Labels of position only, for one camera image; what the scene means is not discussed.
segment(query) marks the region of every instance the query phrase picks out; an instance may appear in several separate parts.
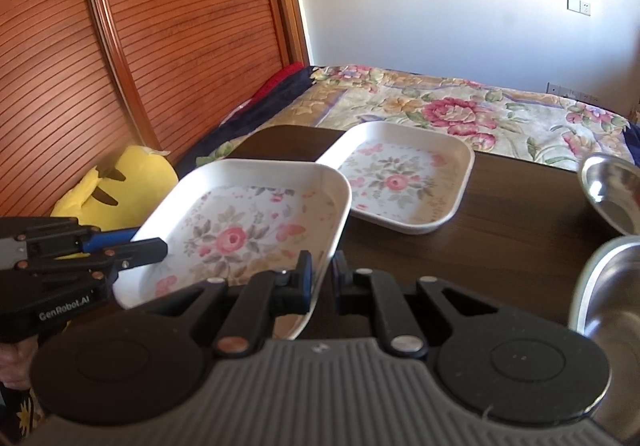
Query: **wooden table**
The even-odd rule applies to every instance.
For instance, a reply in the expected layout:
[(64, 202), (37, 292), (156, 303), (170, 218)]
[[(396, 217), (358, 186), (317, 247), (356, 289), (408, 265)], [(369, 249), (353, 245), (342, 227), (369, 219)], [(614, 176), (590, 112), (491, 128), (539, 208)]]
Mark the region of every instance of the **wooden table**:
[[(274, 126), (231, 157), (315, 161), (341, 134)], [(409, 236), (349, 217), (338, 248), (353, 269), (386, 270), (403, 284), (439, 276), (564, 324), (582, 267), (608, 239), (573, 172), (476, 153), (460, 209), (440, 229)], [(364, 318), (334, 314), (328, 280), (302, 337), (369, 335)]]

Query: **round black pad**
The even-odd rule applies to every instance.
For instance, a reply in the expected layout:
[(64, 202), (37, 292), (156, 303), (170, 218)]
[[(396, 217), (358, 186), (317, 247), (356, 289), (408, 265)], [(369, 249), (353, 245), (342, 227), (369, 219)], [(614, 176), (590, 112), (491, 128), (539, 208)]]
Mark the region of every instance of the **round black pad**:
[(36, 355), (31, 381), (47, 411), (84, 424), (131, 424), (197, 388), (204, 353), (175, 318), (133, 311), (114, 318), (71, 329)]
[(593, 342), (511, 309), (462, 318), (440, 349), (436, 370), (466, 406), (521, 426), (580, 418), (609, 383), (609, 363)]
[(564, 368), (564, 354), (537, 340), (511, 340), (492, 351), (491, 363), (498, 373), (513, 381), (548, 381)]

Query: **yellow plush toy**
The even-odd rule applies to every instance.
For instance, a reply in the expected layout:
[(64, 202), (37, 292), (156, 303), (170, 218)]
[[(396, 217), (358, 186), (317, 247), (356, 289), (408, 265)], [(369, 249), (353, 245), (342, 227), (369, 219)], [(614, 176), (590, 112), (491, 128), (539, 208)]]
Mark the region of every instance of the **yellow plush toy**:
[(57, 201), (52, 217), (75, 217), (103, 231), (137, 227), (178, 183), (171, 164), (159, 152), (128, 146), (104, 159)]

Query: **metal bowl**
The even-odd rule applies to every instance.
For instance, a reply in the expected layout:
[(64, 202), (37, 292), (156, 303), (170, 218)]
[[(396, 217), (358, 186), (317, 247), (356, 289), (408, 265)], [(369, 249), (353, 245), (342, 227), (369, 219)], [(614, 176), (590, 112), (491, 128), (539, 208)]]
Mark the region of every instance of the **metal bowl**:
[(604, 350), (611, 383), (594, 419), (620, 442), (640, 445), (640, 236), (607, 242), (578, 280), (569, 328)]
[(640, 169), (618, 157), (594, 153), (578, 178), (594, 209), (622, 235), (640, 233)]

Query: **floral tray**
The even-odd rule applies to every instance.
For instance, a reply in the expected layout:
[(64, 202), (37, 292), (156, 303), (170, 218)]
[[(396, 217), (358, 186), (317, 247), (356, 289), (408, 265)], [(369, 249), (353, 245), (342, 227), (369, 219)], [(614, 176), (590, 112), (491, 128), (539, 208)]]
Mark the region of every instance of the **floral tray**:
[(474, 152), (449, 135), (379, 121), (348, 130), (318, 163), (345, 175), (355, 216), (416, 235), (455, 214)]
[[(213, 276), (241, 285), (263, 270), (293, 269), (307, 250), (315, 305), (350, 203), (347, 180), (316, 163), (229, 159), (203, 166), (180, 181), (134, 237), (164, 239), (167, 257), (121, 273), (116, 300), (132, 307)], [(276, 336), (297, 335), (306, 319), (279, 318)]]

